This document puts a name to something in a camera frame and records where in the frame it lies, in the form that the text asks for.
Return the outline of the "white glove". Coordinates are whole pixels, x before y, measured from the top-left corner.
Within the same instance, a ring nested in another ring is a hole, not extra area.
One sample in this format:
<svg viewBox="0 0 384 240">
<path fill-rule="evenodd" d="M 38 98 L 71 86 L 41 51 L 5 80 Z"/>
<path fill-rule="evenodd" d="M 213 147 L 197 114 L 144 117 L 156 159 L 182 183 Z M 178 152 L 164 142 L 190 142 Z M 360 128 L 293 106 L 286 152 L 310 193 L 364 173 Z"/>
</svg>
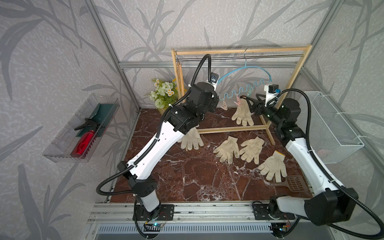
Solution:
<svg viewBox="0 0 384 240">
<path fill-rule="evenodd" d="M 203 140 L 196 127 L 190 129 L 186 135 L 178 140 L 178 143 L 181 144 L 181 149 L 185 150 L 186 152 L 191 150 L 198 150 L 200 147 L 204 146 Z"/>
<path fill-rule="evenodd" d="M 240 157 L 238 139 L 228 136 L 228 139 L 214 149 L 213 153 L 219 158 L 220 163 L 232 164 L 234 158 Z"/>
<path fill-rule="evenodd" d="M 242 125 L 244 127 L 254 125 L 249 105 L 245 99 L 240 99 L 240 104 L 232 116 L 232 121 L 236 121 L 237 125 Z"/>
<path fill-rule="evenodd" d="M 246 140 L 241 143 L 242 149 L 240 150 L 240 156 L 243 161 L 247 163 L 254 162 L 259 164 L 259 155 L 263 149 L 265 141 L 259 137 L 255 139 Z"/>
<path fill-rule="evenodd" d="M 272 181 L 273 178 L 275 178 L 276 183 L 281 183 L 282 178 L 287 177 L 284 159 L 285 155 L 278 151 L 274 151 L 270 157 L 258 166 L 260 174 L 265 176 L 267 181 Z"/>
</svg>

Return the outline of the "orange clip hanger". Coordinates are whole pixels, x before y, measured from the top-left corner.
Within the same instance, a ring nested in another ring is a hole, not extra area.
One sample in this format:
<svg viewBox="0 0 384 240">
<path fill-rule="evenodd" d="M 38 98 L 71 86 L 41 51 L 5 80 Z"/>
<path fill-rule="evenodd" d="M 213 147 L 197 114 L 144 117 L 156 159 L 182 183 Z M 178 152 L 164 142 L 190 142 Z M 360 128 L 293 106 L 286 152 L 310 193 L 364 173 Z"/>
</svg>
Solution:
<svg viewBox="0 0 384 240">
<path fill-rule="evenodd" d="M 177 68 L 177 76 L 178 76 L 177 80 L 179 83 L 179 93 L 180 93 L 180 97 L 182 97 L 186 93 L 186 90 L 185 90 L 182 65 L 179 61 L 176 61 L 176 68 Z"/>
</svg>

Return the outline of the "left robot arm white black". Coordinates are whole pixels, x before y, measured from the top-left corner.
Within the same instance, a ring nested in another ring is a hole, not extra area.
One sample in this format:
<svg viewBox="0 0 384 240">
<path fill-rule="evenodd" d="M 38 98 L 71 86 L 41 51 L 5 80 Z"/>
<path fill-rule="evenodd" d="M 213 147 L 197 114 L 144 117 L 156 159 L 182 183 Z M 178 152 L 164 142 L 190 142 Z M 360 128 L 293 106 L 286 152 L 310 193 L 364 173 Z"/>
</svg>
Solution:
<svg viewBox="0 0 384 240">
<path fill-rule="evenodd" d="M 157 182 L 152 177 L 153 169 L 178 140 L 204 120 L 207 112 L 215 111 L 219 102 L 214 87 L 217 78 L 213 78 L 211 72 L 208 72 L 206 82 L 196 82 L 204 63 L 207 63 L 209 68 L 212 66 L 211 55 L 206 54 L 202 57 L 193 75 L 190 88 L 163 113 L 153 138 L 134 158 L 123 165 L 122 170 L 102 181 L 96 188 L 97 194 L 101 196 L 116 195 L 115 192 L 102 191 L 102 187 L 120 176 L 125 176 L 130 184 L 130 189 L 123 191 L 123 194 L 136 194 L 149 213 L 160 208 L 161 203 L 156 193 Z"/>
</svg>

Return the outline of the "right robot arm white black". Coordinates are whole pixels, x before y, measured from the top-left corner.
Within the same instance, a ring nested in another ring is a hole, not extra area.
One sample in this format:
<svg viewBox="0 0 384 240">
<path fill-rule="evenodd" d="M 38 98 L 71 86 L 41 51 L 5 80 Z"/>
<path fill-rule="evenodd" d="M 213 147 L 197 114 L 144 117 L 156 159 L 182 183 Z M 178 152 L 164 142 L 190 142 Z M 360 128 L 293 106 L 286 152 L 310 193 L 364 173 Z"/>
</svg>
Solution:
<svg viewBox="0 0 384 240">
<path fill-rule="evenodd" d="M 309 180 L 314 197 L 300 199 L 294 197 L 277 197 L 273 203 L 282 213 L 296 215 L 300 219 L 311 221 L 316 226 L 327 225 L 335 230 L 357 238 L 366 240 L 380 240 L 384 237 L 384 222 L 371 209 L 358 199 L 358 194 L 353 188 L 346 188 L 325 166 L 321 158 L 313 150 L 310 143 L 310 127 L 312 117 L 312 104 L 307 94 L 300 93 L 307 104 L 307 125 L 303 131 L 296 124 L 301 112 L 297 100 L 286 98 L 282 105 L 276 108 L 277 101 L 286 90 L 267 90 L 265 95 L 258 94 L 256 99 L 241 96 L 247 102 L 250 112 L 256 116 L 265 116 L 275 125 L 275 132 L 286 150 L 295 158 Z M 378 224 L 380 230 L 377 234 L 367 235 L 356 233 L 337 226 L 339 222 L 348 221 L 355 209 L 359 206 L 370 215 Z"/>
</svg>

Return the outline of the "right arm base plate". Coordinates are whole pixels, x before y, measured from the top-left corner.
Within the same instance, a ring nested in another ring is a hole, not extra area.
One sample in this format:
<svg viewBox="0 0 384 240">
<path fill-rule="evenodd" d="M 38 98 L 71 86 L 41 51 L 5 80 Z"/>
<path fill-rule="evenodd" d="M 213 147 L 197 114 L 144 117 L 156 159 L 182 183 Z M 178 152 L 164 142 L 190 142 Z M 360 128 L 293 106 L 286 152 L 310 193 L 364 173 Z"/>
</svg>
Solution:
<svg viewBox="0 0 384 240">
<path fill-rule="evenodd" d="M 259 221 L 294 221 L 296 216 L 291 213 L 283 213 L 278 210 L 273 212 L 269 210 L 269 204 L 264 204 L 260 201 L 252 202 L 252 209 L 255 220 Z"/>
</svg>

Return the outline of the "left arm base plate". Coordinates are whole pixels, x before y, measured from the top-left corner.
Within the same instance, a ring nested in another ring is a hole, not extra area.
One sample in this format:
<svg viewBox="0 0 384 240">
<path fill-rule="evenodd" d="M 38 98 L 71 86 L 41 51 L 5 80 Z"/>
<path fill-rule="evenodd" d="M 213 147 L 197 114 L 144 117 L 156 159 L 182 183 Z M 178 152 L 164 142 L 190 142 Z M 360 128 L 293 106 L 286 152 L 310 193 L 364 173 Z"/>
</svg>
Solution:
<svg viewBox="0 0 384 240">
<path fill-rule="evenodd" d="M 175 205 L 172 204 L 160 204 L 152 212 L 148 212 L 143 205 L 136 205 L 134 211 L 133 220 L 137 221 L 172 221 L 175 213 Z"/>
</svg>

